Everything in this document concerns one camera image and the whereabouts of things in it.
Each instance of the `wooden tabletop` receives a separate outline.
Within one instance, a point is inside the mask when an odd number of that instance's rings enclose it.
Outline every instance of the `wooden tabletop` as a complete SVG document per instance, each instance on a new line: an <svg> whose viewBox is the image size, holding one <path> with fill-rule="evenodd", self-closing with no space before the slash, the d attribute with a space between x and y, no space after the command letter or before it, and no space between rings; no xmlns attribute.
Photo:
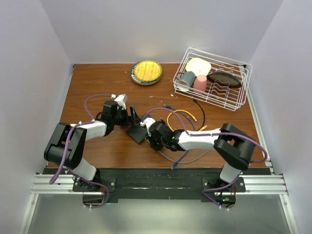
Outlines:
<svg viewBox="0 0 312 234"><path fill-rule="evenodd" d="M130 78L133 64L77 64L68 90L66 102L61 116L61 122L78 123L89 121L90 116L84 110L84 101L94 94L127 94L127 106L134 105L139 116L163 104L191 112L196 118L196 127L203 121L201 109L189 98L175 94L172 79L179 64L162 64L162 78L156 84L141 86ZM88 103L88 108L96 115L103 108L107 97L96 97ZM229 111L205 102L200 102L206 113L207 130L222 127L231 123L238 129L258 141L254 120L248 102L237 111ZM154 111L155 119L166 119L169 112ZM177 117L171 117L171 125L181 128ZM188 129L192 126L185 121ZM108 136L89 140L85 143L83 157L95 167L171 167L172 162L155 152L148 144L138 145L126 134L127 128L116 126ZM205 150L191 150L182 161L190 161ZM171 152L163 149L163 153L178 160L183 152ZM253 160L263 158L261 151L256 148ZM198 161L191 164L180 164L179 167L222 167L223 158L216 152L210 151ZM253 164L254 167L264 167L264 163Z"/></svg>

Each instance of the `mug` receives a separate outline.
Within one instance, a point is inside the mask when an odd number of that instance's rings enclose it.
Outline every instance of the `mug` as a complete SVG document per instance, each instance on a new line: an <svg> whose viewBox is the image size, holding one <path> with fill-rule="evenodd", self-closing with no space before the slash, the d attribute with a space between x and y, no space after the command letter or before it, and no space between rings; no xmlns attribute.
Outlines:
<svg viewBox="0 0 312 234"><path fill-rule="evenodd" d="M190 90L190 87L194 83L196 76L194 72L178 72L179 74L183 74L180 78L178 78L177 88L183 92L187 92Z"/></svg>

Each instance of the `black square object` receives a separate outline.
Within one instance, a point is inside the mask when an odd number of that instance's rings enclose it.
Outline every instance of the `black square object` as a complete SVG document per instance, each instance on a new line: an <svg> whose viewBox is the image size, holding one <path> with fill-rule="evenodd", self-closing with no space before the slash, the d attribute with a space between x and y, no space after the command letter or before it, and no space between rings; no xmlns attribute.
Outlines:
<svg viewBox="0 0 312 234"><path fill-rule="evenodd" d="M135 140L136 143L141 144L145 137L147 136L147 129L142 128L140 123L138 123L135 126L132 126L129 128L126 133L133 139Z"/></svg>

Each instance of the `wall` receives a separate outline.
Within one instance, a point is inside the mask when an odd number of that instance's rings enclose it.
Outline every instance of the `wall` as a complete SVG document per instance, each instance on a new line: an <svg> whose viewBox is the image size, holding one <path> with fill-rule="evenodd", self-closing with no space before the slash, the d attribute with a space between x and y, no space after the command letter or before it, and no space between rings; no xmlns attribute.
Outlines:
<svg viewBox="0 0 312 234"><path fill-rule="evenodd" d="M0 233L17 233L71 63L38 0L0 1Z"/></svg>
<svg viewBox="0 0 312 234"><path fill-rule="evenodd" d="M180 62L188 47L249 61L281 2L41 0L74 63Z"/></svg>
<svg viewBox="0 0 312 234"><path fill-rule="evenodd" d="M311 233L311 1L284 0L250 63L251 89L275 172L302 234Z"/></svg>

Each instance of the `white wire dish rack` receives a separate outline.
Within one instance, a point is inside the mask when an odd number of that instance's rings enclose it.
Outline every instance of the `white wire dish rack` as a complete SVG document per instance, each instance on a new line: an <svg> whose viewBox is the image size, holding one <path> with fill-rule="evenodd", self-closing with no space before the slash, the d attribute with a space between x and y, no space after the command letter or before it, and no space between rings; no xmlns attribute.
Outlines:
<svg viewBox="0 0 312 234"><path fill-rule="evenodd" d="M194 89L193 87L190 87L188 91L183 91L184 89L179 89L179 87L181 87L181 84L178 85L177 81L182 76L182 74L179 72L185 72L186 64L193 58L201 58L208 61L212 66L209 74L211 74L212 72L225 72L237 77L241 83L241 87L230 88L229 82L222 82L218 80L218 82L212 83L207 80L205 93L200 91L199 93L197 93L195 92L196 89ZM175 92L177 94L181 94L187 97L193 97L197 100L223 107L231 111L236 111L246 102L252 68L253 67L250 64L244 62L210 54L193 48L188 48L173 79Z"/></svg>

